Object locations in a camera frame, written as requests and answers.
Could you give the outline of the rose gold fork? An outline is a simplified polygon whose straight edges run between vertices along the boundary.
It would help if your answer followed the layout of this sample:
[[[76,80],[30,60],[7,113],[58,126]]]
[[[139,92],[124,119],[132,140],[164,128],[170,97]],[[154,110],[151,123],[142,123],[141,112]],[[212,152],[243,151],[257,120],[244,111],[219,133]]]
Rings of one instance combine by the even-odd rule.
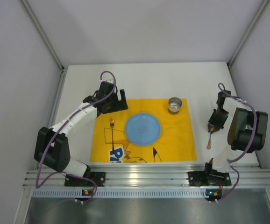
[[[112,134],[112,152],[114,154],[114,119],[110,118],[110,128],[111,128],[111,134]]]

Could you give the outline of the gold spoon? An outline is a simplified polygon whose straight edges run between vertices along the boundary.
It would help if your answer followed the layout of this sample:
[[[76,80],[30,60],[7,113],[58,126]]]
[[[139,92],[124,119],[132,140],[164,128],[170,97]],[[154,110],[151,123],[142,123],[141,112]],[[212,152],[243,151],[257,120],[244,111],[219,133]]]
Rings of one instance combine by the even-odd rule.
[[[209,131],[209,133],[210,133],[209,140],[208,140],[207,147],[206,147],[208,150],[211,149],[211,136],[212,136],[213,131],[214,131],[214,127],[212,127]]]

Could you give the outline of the light blue plate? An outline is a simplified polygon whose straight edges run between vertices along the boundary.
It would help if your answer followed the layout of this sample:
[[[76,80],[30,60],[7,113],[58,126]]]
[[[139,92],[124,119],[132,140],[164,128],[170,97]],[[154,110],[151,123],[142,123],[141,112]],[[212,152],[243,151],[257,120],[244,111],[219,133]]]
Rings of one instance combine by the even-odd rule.
[[[159,120],[149,113],[137,113],[131,116],[124,127],[127,139],[137,146],[149,146],[161,135]]]

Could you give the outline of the yellow cartoon placemat cloth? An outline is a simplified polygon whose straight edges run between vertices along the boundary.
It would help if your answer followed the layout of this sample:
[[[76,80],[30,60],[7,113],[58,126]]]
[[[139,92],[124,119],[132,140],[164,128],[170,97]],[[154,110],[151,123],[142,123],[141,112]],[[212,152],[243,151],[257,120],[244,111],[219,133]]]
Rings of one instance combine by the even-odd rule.
[[[168,99],[129,99],[128,109],[102,114],[93,132],[91,162],[109,163],[160,163],[194,161],[197,159],[187,100],[178,114],[168,112]],[[127,120],[137,113],[149,113],[160,122],[159,139],[149,146],[131,143],[124,132]],[[114,154],[110,118],[114,119]]]

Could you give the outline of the metal cup with brown base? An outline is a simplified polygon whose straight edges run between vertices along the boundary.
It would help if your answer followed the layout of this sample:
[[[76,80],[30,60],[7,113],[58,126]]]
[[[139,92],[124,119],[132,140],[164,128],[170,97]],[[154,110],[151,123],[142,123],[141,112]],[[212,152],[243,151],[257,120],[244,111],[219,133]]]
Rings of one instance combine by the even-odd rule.
[[[182,107],[182,100],[177,97],[172,97],[168,100],[168,112],[170,114],[178,114]]]

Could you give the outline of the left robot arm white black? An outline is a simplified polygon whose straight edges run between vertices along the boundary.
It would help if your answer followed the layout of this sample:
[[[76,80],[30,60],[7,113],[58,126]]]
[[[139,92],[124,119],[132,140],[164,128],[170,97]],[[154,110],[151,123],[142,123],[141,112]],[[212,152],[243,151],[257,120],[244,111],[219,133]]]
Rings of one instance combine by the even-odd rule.
[[[128,108],[125,91],[113,83],[101,82],[68,117],[52,127],[42,127],[37,135],[34,159],[57,172],[84,177],[90,167],[77,153],[85,147],[86,125],[102,114]]]

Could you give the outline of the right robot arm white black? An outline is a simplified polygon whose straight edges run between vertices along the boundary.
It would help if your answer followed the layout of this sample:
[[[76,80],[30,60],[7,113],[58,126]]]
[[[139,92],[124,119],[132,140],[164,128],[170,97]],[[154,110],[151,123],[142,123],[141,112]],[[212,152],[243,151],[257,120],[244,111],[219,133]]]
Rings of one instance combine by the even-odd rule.
[[[227,134],[227,146],[209,163],[219,173],[227,173],[231,165],[244,155],[260,151],[268,126],[268,114],[257,111],[240,98],[218,97],[217,108],[208,121],[208,132],[213,134],[224,128],[226,120],[232,121]]]

